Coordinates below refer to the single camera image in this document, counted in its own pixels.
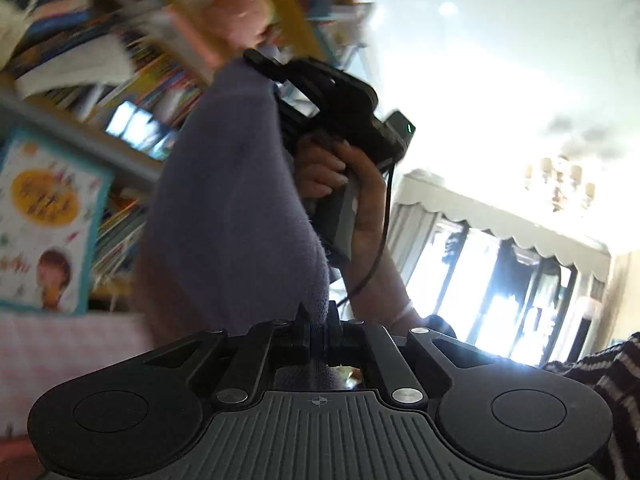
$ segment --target scalloped valance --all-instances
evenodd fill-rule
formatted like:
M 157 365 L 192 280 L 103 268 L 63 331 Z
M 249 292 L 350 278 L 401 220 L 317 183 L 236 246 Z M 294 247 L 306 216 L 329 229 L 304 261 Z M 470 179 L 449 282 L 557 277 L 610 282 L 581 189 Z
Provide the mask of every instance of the scalloped valance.
M 443 213 L 455 222 L 466 220 L 471 227 L 491 230 L 500 240 L 513 238 L 523 249 L 535 248 L 545 258 L 555 256 L 564 266 L 574 264 L 583 274 L 593 274 L 601 282 L 607 280 L 611 260 L 608 252 L 410 174 L 401 180 L 394 201 L 405 205 L 420 203 L 428 212 Z

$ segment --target pink round object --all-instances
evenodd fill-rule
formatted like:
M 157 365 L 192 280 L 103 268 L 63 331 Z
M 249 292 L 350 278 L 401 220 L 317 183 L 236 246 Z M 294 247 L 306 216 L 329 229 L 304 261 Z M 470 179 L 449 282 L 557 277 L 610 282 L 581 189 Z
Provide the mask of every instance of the pink round object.
M 233 48 L 255 48 L 271 21 L 266 0 L 213 0 L 203 10 L 207 26 Z

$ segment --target striped shirt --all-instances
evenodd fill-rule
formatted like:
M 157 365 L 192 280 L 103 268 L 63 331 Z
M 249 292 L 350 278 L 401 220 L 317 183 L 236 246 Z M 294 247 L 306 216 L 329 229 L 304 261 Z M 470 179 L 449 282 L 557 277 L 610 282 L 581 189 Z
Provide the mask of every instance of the striped shirt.
M 577 363 L 554 361 L 543 369 L 600 394 L 613 415 L 613 433 L 600 472 L 615 480 L 640 478 L 640 332 Z

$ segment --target chandelier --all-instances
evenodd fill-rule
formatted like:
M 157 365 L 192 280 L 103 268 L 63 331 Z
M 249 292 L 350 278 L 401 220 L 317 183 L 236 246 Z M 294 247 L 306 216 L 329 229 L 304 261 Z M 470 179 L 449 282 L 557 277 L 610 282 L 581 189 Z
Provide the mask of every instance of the chandelier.
M 596 194 L 593 182 L 582 184 L 582 167 L 570 164 L 565 156 L 540 159 L 537 171 L 532 164 L 527 164 L 524 187 L 547 203 L 554 213 L 571 209 L 584 211 L 591 206 Z

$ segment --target crosshair symbol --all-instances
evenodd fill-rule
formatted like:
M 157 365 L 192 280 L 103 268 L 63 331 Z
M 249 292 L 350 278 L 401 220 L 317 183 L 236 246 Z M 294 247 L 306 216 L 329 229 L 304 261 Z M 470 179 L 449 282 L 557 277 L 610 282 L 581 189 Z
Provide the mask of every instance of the crosshair symbol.
M 331 402 L 329 399 L 323 396 L 317 396 L 311 399 L 311 402 L 316 406 L 324 406 L 326 403 Z

